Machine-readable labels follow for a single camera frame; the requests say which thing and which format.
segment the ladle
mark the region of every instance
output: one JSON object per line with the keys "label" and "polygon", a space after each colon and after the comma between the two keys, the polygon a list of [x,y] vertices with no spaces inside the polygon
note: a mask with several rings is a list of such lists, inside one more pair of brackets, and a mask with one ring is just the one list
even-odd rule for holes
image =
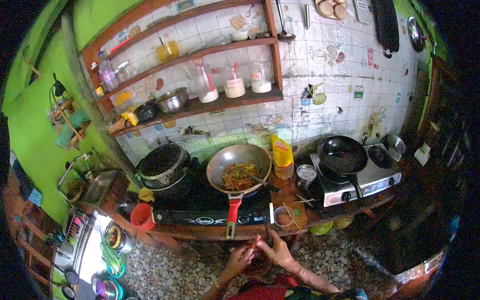
{"label": "ladle", "polygon": [[285,31],[284,20],[283,20],[283,11],[280,4],[280,0],[276,0],[276,8],[278,9],[278,14],[280,15],[280,25],[282,26],[282,32],[277,34],[276,37],[279,40],[292,41],[295,39],[295,35]]}

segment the stainless steel gas stove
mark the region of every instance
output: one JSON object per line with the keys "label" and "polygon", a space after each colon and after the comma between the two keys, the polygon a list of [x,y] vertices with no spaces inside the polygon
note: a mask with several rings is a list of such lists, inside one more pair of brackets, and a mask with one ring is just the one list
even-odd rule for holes
{"label": "stainless steel gas stove", "polygon": [[[365,146],[369,156],[367,166],[357,174],[363,197],[383,191],[400,182],[402,171],[383,144]],[[345,177],[331,175],[320,164],[316,153],[310,154],[317,177],[324,191],[324,207],[357,199],[353,185]]]}

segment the wooden lid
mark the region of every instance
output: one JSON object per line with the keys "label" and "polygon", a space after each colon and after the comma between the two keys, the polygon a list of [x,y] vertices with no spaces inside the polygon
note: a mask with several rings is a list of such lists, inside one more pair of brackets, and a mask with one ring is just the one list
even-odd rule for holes
{"label": "wooden lid", "polygon": [[318,4],[318,12],[325,17],[329,17],[333,14],[334,9],[330,3],[322,1]]}
{"label": "wooden lid", "polygon": [[343,7],[343,5],[337,4],[333,7],[333,9],[335,11],[335,15],[340,20],[344,20],[347,18],[347,10],[345,9],[345,7]]}

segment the yellow container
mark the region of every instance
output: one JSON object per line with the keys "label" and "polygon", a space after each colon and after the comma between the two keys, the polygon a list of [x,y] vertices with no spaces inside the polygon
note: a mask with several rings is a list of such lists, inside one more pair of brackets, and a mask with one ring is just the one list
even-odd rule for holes
{"label": "yellow container", "polygon": [[153,191],[147,189],[147,188],[142,188],[140,192],[138,193],[138,198],[142,200],[143,202],[149,203],[149,202],[154,202],[155,198],[153,197]]}
{"label": "yellow container", "polygon": [[290,145],[276,134],[271,135],[275,175],[287,180],[293,176],[293,152]]}
{"label": "yellow container", "polygon": [[178,55],[179,47],[176,41],[169,41],[168,43],[156,48],[156,57],[160,62],[173,60],[177,58]]}

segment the black gas stove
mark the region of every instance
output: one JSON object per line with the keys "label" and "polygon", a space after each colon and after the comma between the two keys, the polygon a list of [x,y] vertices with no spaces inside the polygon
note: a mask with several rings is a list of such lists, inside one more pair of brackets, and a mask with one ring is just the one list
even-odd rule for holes
{"label": "black gas stove", "polygon": [[[184,193],[169,197],[154,194],[153,216],[157,224],[226,225],[228,196],[208,182],[205,170],[206,164],[202,164],[188,171],[189,187]],[[270,190],[264,186],[244,195],[237,226],[264,224],[270,218],[270,202]]]}

